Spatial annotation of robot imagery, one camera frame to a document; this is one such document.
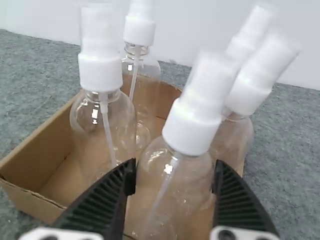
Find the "clear plastic bottle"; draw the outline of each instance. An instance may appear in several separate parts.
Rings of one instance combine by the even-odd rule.
[[[131,86],[135,62],[135,45],[125,43],[122,73],[125,86]],[[137,113],[137,150],[143,150],[156,137],[155,129],[161,70],[159,62],[149,53],[149,47],[140,48],[139,65],[132,102]],[[123,88],[128,96],[130,88]]]
[[[70,125],[74,153],[88,184],[135,156],[136,111],[120,91],[123,79],[113,12],[110,2],[88,2],[80,10],[78,64],[83,90],[71,107]]]
[[[197,59],[162,135],[141,155],[126,234],[137,240],[184,239],[197,213],[212,206],[214,168],[208,150],[237,71],[232,61],[215,54]],[[209,236],[210,227],[205,229]]]
[[[279,34],[270,34],[242,66],[225,100],[226,119],[220,125],[210,147],[210,155],[240,170],[253,142],[250,116],[264,102],[273,85],[298,55],[292,42]]]
[[[222,160],[236,171],[241,171],[245,156],[254,140],[254,126],[250,117],[236,112],[224,117],[209,153],[214,161]]]
[[[107,117],[116,163],[120,164],[135,156],[136,113],[128,96],[119,89],[107,94]],[[71,107],[70,125],[80,170],[91,184],[113,168],[96,92],[82,91]]]
[[[170,184],[156,215],[148,223],[147,232],[135,232],[146,220],[167,178],[171,178]],[[200,156],[181,154],[168,146],[162,136],[157,137],[139,161],[136,195],[130,200],[128,213],[134,220],[128,219],[133,224],[125,232],[137,240],[143,239],[139,238],[142,235],[148,236],[145,239],[175,239],[183,231],[185,220],[211,199],[212,180],[213,164],[208,152]]]
[[[156,137],[153,131],[161,70],[158,61],[150,54],[156,31],[153,8],[153,1],[131,0],[123,31],[125,52],[122,72],[125,87],[122,89],[132,100],[137,112],[138,155]]]

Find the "white spray nozzle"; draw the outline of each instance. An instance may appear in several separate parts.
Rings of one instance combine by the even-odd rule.
[[[80,84],[91,92],[109,92],[123,84],[121,58],[116,45],[114,5],[88,2],[80,9]]]
[[[255,5],[244,22],[239,34],[252,36],[253,41],[260,41],[268,30],[273,18],[275,8],[265,3]]]
[[[156,22],[153,20],[154,0],[131,0],[125,17],[123,39],[139,46],[152,46],[155,39]]]
[[[252,115],[298,53],[299,48],[286,38],[277,34],[268,36],[243,65],[225,106],[240,115]]]
[[[199,156],[208,151],[221,123],[221,111],[238,65],[223,55],[202,53],[162,129],[175,151]]]
[[[254,6],[240,31],[226,49],[226,53],[240,63],[244,63],[257,49],[274,19],[274,8],[267,4]]]

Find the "brown cardboard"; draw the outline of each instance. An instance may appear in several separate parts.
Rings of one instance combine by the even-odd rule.
[[[128,89],[128,84],[124,83],[124,91]],[[156,114],[158,136],[173,101],[180,93],[179,89],[169,84],[160,84]],[[86,188],[73,152],[69,124],[70,108],[76,97],[0,161],[0,185],[14,205],[47,224],[52,224]],[[211,214],[204,214],[207,217],[203,220],[211,219]]]

